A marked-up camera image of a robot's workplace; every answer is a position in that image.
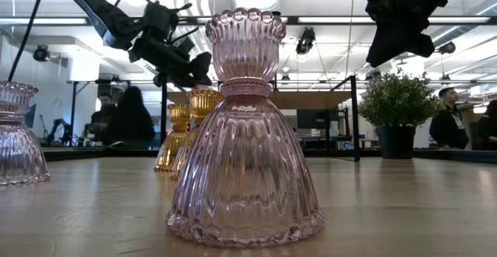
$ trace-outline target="potted plant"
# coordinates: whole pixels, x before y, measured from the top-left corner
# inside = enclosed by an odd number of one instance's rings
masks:
[[[359,113],[377,128],[383,158],[412,158],[415,129],[440,108],[426,76],[386,74],[373,78]]]

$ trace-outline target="green plant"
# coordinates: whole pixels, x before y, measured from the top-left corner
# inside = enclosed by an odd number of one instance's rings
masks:
[[[386,74],[373,79],[359,113],[376,127],[418,126],[440,109],[425,76]]]

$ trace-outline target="table surface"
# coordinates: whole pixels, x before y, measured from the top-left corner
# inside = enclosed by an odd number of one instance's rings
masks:
[[[153,158],[50,162],[47,183],[0,188],[0,256],[496,256],[497,165],[310,158],[324,233],[209,248],[166,231],[175,183]]]

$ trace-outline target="pink glass candle holder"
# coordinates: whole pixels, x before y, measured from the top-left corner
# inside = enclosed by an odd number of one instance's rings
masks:
[[[267,99],[285,24],[271,12],[236,9],[213,16],[206,33],[225,98],[186,156],[169,229],[217,246],[283,244],[318,233],[325,215],[304,156]]]
[[[40,142],[24,124],[38,89],[0,82],[0,186],[50,178]]]

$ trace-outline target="black plant pot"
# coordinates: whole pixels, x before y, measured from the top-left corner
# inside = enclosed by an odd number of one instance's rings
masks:
[[[410,159],[416,127],[378,127],[381,156],[386,159]]]

